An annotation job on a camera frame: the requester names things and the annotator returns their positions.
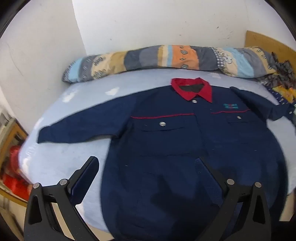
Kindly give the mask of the navy work jacket red collar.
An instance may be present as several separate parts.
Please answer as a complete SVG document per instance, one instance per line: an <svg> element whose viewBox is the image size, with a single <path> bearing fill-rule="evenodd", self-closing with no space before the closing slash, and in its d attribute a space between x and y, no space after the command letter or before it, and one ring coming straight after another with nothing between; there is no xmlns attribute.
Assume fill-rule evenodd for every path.
<svg viewBox="0 0 296 241"><path fill-rule="evenodd" d="M260 182L271 219L280 218L287 168L266 122L292 113L291 104L273 104L250 91L174 78L169 86L115 98L46 126L38 142L111 136L100 199L112 236L194 240L222 203L218 185L197 173L198 158L239 184Z"/></svg>

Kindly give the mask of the red plastic bag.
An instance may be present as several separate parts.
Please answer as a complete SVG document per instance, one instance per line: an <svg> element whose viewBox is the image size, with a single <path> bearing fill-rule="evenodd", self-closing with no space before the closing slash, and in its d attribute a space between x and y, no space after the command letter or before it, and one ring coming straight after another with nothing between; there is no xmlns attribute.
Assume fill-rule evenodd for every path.
<svg viewBox="0 0 296 241"><path fill-rule="evenodd" d="M20 146L12 146L1 167L1 180L6 188L25 201L29 200L31 185L22 177L19 167Z"/></svg>

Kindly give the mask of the navy yellow star pillow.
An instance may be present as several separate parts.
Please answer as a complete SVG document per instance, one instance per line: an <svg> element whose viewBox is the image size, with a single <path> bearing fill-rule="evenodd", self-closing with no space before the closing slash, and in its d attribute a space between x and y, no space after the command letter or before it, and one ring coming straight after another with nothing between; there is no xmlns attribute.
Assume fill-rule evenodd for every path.
<svg viewBox="0 0 296 241"><path fill-rule="evenodd" d="M277 99L280 104L289 103L295 106L296 90L295 88L286 89L283 85L276 87L266 86L266 89Z"/></svg>

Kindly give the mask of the long patchwork bolster pillow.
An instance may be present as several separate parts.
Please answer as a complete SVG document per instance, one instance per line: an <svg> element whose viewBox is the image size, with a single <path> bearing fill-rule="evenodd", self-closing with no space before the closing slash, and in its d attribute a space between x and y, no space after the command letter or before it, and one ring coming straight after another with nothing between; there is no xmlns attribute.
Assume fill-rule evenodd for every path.
<svg viewBox="0 0 296 241"><path fill-rule="evenodd" d="M259 78L276 72L273 56L259 47L156 45L80 58L67 67L62 81L85 82L149 68L220 70L225 75L239 78Z"/></svg>

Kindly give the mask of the light blue cloud bed sheet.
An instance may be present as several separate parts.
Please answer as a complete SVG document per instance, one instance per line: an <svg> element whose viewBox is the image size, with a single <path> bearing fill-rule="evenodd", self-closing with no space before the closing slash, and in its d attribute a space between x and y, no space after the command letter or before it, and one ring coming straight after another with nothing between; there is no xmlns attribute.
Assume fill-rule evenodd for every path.
<svg viewBox="0 0 296 241"><path fill-rule="evenodd" d="M261 83L185 69L129 71L73 84L21 149L33 183L99 170L78 203L87 224L148 240L206 226L222 203L207 161L242 185L260 182L271 216L295 189L293 106Z"/></svg>

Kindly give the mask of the wooden headboard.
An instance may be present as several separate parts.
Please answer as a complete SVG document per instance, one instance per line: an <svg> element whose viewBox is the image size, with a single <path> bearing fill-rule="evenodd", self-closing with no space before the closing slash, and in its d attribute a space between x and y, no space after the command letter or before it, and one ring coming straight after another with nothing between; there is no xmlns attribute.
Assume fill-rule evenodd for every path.
<svg viewBox="0 0 296 241"><path fill-rule="evenodd" d="M274 52L280 62L288 60L295 68L295 51L287 45L263 34L246 31L245 47L251 46L260 47L270 53Z"/></svg>

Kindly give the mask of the wooden side furniture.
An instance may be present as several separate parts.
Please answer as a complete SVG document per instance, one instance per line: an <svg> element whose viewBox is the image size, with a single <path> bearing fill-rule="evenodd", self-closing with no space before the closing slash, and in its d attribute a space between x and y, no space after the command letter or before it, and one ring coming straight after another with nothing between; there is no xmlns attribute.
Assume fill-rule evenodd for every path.
<svg viewBox="0 0 296 241"><path fill-rule="evenodd" d="M18 159L27 136L19 122L1 109L1 240L24 240L23 228L10 211L10 204L27 207L29 189Z"/></svg>

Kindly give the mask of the grey patterned crumpled garment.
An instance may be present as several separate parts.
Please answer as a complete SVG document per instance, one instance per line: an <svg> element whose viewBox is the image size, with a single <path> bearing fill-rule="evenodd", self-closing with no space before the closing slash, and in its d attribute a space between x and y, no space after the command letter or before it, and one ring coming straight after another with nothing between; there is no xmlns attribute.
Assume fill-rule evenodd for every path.
<svg viewBox="0 0 296 241"><path fill-rule="evenodd" d="M285 89L295 89L295 72L290 61L280 62L274 52L271 53L271 56L276 72L264 77L260 83L270 88L282 86Z"/></svg>

